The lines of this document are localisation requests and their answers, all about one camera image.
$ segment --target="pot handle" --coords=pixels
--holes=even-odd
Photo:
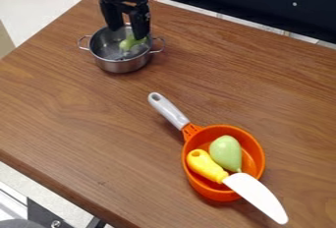
[[[156,40],[156,39],[161,40],[161,42],[162,42],[162,47],[161,47],[161,49],[156,50],[156,51],[149,51],[150,54],[153,54],[153,53],[159,53],[159,52],[163,51],[163,50],[164,50],[164,47],[166,46],[166,40],[164,40],[164,38],[162,38],[162,37],[154,37],[154,38],[153,38],[153,40]]]
[[[158,92],[150,93],[148,102],[180,131],[191,122],[172,102]]]
[[[87,38],[87,37],[91,37],[91,35],[85,35],[85,36],[81,37],[81,38],[78,40],[78,42],[77,42],[77,46],[79,47],[79,49],[81,49],[81,50],[85,50],[85,51],[89,51],[89,48],[88,48],[88,47],[84,47],[84,46],[82,46],[82,41],[83,41],[83,39],[85,39],[85,38]]]

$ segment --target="green object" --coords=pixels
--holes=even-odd
[[[211,158],[223,168],[242,172],[242,148],[236,139],[223,136],[213,141],[209,148]]]
[[[124,51],[129,51],[137,44],[145,43],[146,37],[136,40],[133,34],[129,34],[123,41],[119,43],[119,48]]]

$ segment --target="yellow handle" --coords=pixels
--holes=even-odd
[[[202,149],[189,152],[187,164],[198,175],[218,184],[223,184],[223,180],[229,176],[228,172],[215,163],[210,155]]]

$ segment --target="metal pot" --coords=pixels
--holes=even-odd
[[[90,51],[95,57],[95,62],[102,70],[112,73],[128,73],[140,69],[149,61],[153,53],[163,51],[165,41],[161,37],[152,38],[149,35],[146,41],[140,45],[132,47],[127,53],[122,52],[119,43],[124,40],[132,28],[129,25],[112,31],[109,28],[101,28],[94,35],[85,35],[78,41],[79,49]],[[88,46],[82,46],[82,41],[89,39]],[[152,42],[155,39],[162,41],[159,50],[151,51]]]

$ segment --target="white floor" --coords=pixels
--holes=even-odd
[[[81,0],[0,0],[0,20],[2,20],[15,45],[19,46],[80,1]],[[159,1],[250,27],[265,29],[280,34],[284,33],[281,29],[266,27],[192,6],[168,0]],[[317,39],[306,36],[297,34],[292,34],[292,36],[311,43],[318,42]],[[0,181],[47,207],[77,228],[84,228],[92,218],[89,213],[60,198],[3,163],[0,163]]]

